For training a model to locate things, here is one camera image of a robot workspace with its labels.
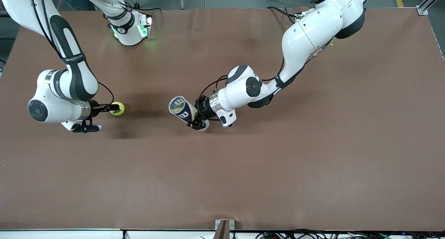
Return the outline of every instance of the yellow tennis ball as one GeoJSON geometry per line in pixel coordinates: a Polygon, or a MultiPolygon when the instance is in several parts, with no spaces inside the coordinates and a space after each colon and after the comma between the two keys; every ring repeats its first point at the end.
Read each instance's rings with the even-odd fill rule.
{"type": "Polygon", "coordinates": [[[111,113],[113,116],[120,116],[120,115],[124,114],[125,106],[124,106],[123,103],[121,103],[121,102],[113,102],[112,104],[113,104],[113,105],[119,105],[119,109],[118,109],[118,110],[112,110],[112,111],[110,111],[110,113],[111,113]]]}

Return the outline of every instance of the black rubber band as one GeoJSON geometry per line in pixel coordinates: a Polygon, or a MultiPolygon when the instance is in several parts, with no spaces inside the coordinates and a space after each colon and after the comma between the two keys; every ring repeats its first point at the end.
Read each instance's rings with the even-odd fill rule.
{"type": "Polygon", "coordinates": [[[131,18],[130,18],[130,20],[126,24],[121,25],[121,26],[111,24],[111,26],[118,33],[120,33],[120,34],[127,34],[128,30],[132,27],[132,25],[134,23],[135,23],[135,16],[133,14],[131,14],[131,18]]]}
{"type": "Polygon", "coordinates": [[[72,57],[62,57],[60,60],[62,60],[62,63],[65,65],[76,65],[82,61],[85,61],[85,59],[85,54],[82,52],[80,54],[73,55],[72,57]]]}
{"type": "Polygon", "coordinates": [[[127,9],[127,10],[124,10],[121,14],[119,14],[117,16],[107,16],[104,13],[104,19],[107,19],[107,20],[119,20],[119,19],[123,18],[129,12],[131,12],[131,8],[127,9]]]}
{"type": "Polygon", "coordinates": [[[284,89],[285,87],[287,87],[289,84],[285,84],[281,79],[280,79],[280,75],[276,74],[275,75],[275,82],[276,82],[276,87],[279,87],[281,89],[284,89]]]}

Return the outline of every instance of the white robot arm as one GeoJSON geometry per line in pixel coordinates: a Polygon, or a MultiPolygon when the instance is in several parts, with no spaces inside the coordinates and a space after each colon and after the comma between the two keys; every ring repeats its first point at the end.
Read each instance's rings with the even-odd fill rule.
{"type": "Polygon", "coordinates": [[[152,18],[133,10],[124,0],[89,0],[103,11],[114,36],[126,46],[138,44],[149,36],[152,18]]]}
{"type": "Polygon", "coordinates": [[[284,67],[269,83],[264,84],[248,65],[239,65],[227,75],[226,87],[209,98],[202,94],[196,100],[192,119],[184,120],[182,105],[170,102],[172,114],[185,121],[195,130],[205,130],[208,122],[218,116],[223,127],[232,126],[236,120],[235,109],[244,105],[261,108],[268,104],[282,89],[294,81],[307,62],[321,52],[332,38],[348,38],[361,29],[364,23],[363,4],[366,0],[311,0],[315,8],[294,23],[283,35],[284,67]]]}
{"type": "Polygon", "coordinates": [[[99,112],[119,109],[91,100],[98,82],[91,72],[74,32],[54,7],[52,0],[2,0],[11,18],[45,36],[67,69],[45,70],[37,80],[37,90],[28,103],[32,118],[43,123],[61,123],[73,132],[96,132],[92,125],[99,112]]]}

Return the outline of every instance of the table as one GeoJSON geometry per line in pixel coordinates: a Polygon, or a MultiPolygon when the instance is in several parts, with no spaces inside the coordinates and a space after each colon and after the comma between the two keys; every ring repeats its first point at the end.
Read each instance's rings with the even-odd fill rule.
{"type": "MultiPolygon", "coordinates": [[[[262,109],[196,132],[169,113],[238,64],[281,64],[288,19],[267,9],[155,13],[124,47],[100,12],[66,12],[97,78],[126,104],[100,133],[27,114],[38,74],[63,68],[20,30],[0,82],[0,228],[213,227],[440,231],[445,73],[426,16],[369,9],[262,109]]],[[[110,96],[100,88],[99,102],[110,96]]]]}

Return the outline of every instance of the cylindrical container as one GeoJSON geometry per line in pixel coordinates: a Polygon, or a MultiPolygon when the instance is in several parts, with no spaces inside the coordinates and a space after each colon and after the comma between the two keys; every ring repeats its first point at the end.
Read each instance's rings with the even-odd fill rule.
{"type": "Polygon", "coordinates": [[[197,109],[187,101],[183,96],[177,96],[170,101],[168,105],[170,113],[183,120],[185,123],[191,123],[197,116],[197,109]]]}

